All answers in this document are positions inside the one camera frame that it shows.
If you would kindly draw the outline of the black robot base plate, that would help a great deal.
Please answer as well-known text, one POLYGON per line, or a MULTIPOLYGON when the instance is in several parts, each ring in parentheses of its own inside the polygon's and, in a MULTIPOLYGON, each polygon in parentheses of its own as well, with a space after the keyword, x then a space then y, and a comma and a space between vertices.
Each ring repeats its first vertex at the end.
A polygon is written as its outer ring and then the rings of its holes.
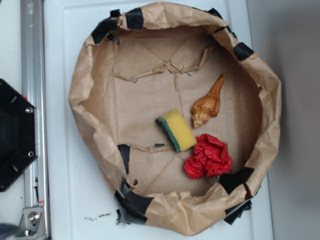
POLYGON ((0 191, 7 191, 37 157, 36 108, 0 80, 0 191))

